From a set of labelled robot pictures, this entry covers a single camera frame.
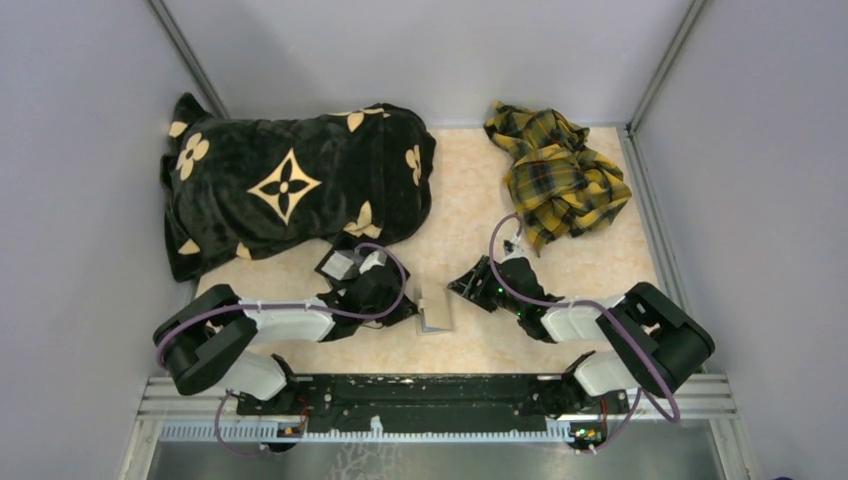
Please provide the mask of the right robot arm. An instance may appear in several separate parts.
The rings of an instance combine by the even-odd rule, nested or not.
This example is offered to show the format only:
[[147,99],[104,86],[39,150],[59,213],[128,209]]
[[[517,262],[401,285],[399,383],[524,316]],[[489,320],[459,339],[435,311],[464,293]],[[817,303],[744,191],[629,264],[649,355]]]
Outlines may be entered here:
[[447,288],[487,312],[510,312],[534,340],[610,344],[566,368],[551,389],[557,413],[588,412],[603,397],[633,388],[667,399],[716,349],[698,322],[647,282],[604,300],[566,301],[544,290],[528,259],[482,256]]

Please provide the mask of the yellow plaid cloth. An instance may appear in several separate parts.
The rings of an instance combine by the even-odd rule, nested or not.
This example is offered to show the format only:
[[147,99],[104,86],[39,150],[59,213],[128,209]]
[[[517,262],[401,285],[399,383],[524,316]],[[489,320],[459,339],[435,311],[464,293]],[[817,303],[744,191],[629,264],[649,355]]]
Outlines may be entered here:
[[554,109],[496,101],[484,131],[512,159],[504,183],[537,253],[609,227],[633,196],[624,172],[588,145],[590,130]]

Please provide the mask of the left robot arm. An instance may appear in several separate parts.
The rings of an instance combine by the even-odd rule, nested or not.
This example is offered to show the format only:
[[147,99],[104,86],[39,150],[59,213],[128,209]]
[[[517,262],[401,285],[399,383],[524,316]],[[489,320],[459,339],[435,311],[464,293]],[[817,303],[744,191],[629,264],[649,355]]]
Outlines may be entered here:
[[302,302],[262,303],[215,285],[153,334],[157,361],[182,396],[211,388],[236,394],[241,415],[293,413],[306,393],[279,354],[250,346],[284,341],[331,342],[369,322],[389,327],[418,312],[406,295],[405,272],[377,266]]

